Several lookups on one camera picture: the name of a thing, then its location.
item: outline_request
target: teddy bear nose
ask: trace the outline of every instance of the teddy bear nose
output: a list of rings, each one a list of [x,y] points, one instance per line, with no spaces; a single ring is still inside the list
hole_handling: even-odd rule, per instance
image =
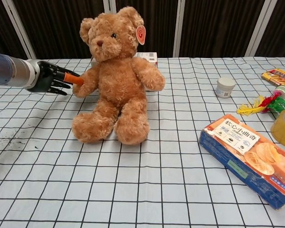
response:
[[[104,42],[102,40],[97,41],[97,45],[100,46],[100,47],[102,47],[103,43]]]

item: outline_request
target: table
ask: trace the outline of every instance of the table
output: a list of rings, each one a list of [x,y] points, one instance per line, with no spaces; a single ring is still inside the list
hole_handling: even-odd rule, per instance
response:
[[[47,61],[80,74],[90,66]],[[236,110],[270,95],[275,86],[260,76],[285,70],[285,57],[161,58],[158,68],[166,87],[147,93],[151,131],[137,146],[114,133],[96,144],[74,138],[72,118],[93,110],[97,92],[79,99],[0,86],[1,228],[285,228],[285,207],[273,211],[197,142],[224,114],[275,141],[277,114]],[[236,80],[231,98],[215,96],[220,76]]]

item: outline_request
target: teddy bear leg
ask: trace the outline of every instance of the teddy bear leg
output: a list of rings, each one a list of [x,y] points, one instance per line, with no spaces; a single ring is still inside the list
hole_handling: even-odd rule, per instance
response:
[[[112,132],[117,117],[117,108],[100,99],[93,112],[80,113],[73,119],[73,134],[82,143],[105,139]]]
[[[114,127],[123,144],[134,145],[144,141],[150,131],[147,118],[147,99],[132,99],[124,105]]]

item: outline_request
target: brown teddy bear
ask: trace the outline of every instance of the brown teddy bear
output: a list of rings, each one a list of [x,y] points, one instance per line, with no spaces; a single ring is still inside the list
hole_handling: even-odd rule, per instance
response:
[[[100,97],[93,112],[80,113],[73,120],[72,131],[79,141],[105,139],[113,128],[124,144],[138,144],[147,138],[145,87],[161,91],[165,78],[146,59],[133,57],[139,44],[136,29],[142,25],[143,19],[133,7],[83,19],[80,37],[98,64],[80,76],[84,83],[74,85],[73,93],[86,97],[99,89]]]

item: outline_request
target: yellow feather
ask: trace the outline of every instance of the yellow feather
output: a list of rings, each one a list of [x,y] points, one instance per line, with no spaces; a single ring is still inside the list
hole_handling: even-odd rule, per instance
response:
[[[250,115],[263,111],[266,107],[258,107],[258,106],[264,101],[264,99],[265,98],[263,96],[259,96],[258,99],[255,99],[253,106],[250,104],[242,104],[237,109],[237,114]]]

